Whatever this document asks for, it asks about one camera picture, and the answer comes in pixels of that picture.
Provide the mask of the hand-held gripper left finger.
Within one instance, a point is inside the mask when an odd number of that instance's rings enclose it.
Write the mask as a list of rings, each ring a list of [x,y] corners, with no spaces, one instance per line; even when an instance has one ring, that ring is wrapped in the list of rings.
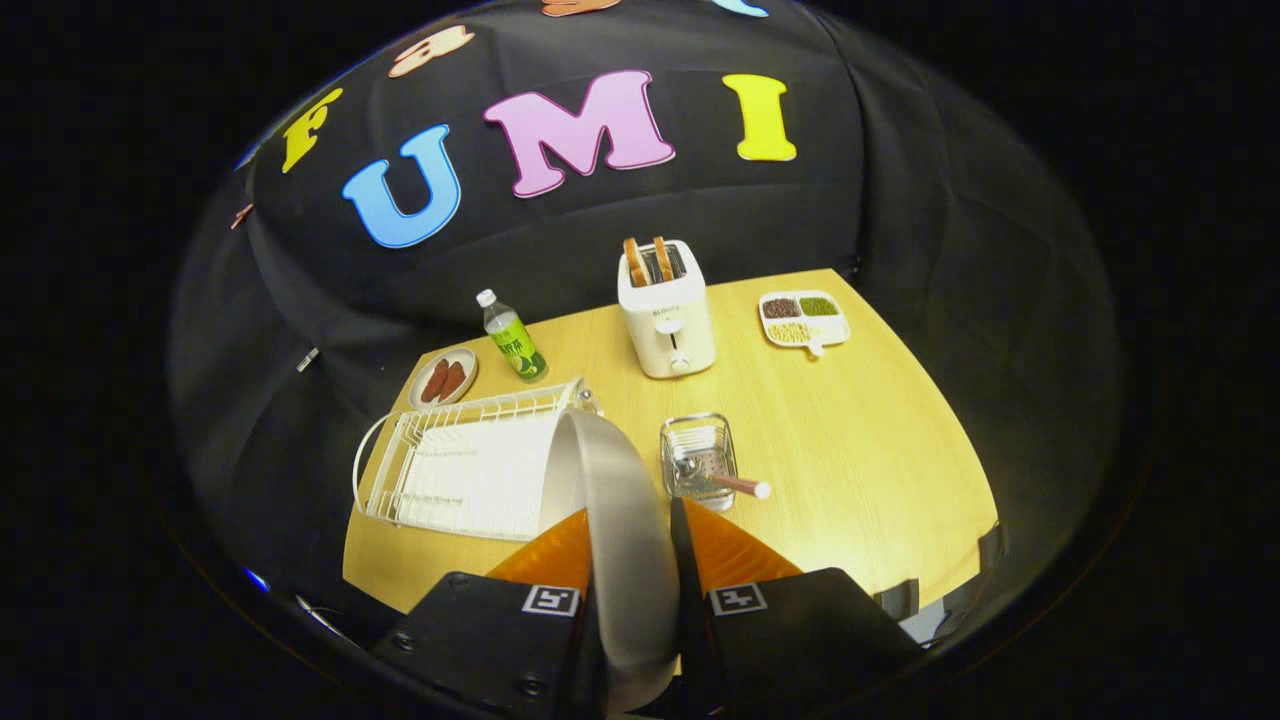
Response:
[[[603,719],[591,569],[579,510],[484,575],[445,574],[372,656],[458,719]]]

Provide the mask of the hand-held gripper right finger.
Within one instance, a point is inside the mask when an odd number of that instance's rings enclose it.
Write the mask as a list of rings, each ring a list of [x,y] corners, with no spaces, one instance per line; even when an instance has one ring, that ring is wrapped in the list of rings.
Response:
[[[686,719],[827,719],[922,647],[844,570],[801,571],[686,498],[671,503]]]

